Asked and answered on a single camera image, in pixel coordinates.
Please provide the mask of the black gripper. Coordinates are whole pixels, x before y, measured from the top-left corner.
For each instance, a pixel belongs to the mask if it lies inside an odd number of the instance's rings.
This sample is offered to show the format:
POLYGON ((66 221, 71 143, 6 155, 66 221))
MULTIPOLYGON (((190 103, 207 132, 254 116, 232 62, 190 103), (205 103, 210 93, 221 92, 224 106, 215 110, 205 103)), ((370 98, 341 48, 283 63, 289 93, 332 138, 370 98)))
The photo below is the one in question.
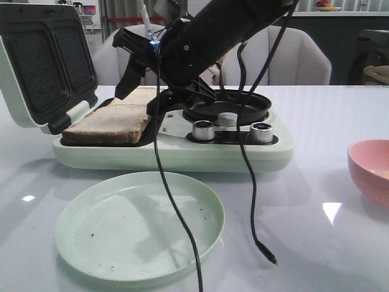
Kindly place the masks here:
POLYGON ((231 49, 231 38, 224 33, 229 27, 225 17, 178 18, 166 26, 159 44, 120 29, 112 45, 128 51, 130 57, 115 97, 123 100, 140 85, 147 68, 154 72, 159 68, 168 88, 147 104, 147 114, 189 108, 195 99, 206 105, 215 102, 216 92, 199 76, 231 49))

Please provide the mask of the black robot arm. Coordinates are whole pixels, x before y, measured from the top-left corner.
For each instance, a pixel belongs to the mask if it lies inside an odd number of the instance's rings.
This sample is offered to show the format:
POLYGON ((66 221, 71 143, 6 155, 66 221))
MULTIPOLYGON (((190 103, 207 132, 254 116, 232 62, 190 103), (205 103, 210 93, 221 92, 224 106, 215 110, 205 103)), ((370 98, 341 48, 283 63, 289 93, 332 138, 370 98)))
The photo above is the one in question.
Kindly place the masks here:
POLYGON ((216 94, 200 75, 238 43, 293 12, 296 1, 210 1, 194 18, 178 18, 154 43, 121 28, 112 42, 130 53, 126 71, 115 89, 124 99, 140 85, 147 68, 172 91, 163 101, 191 105, 216 102, 216 94))

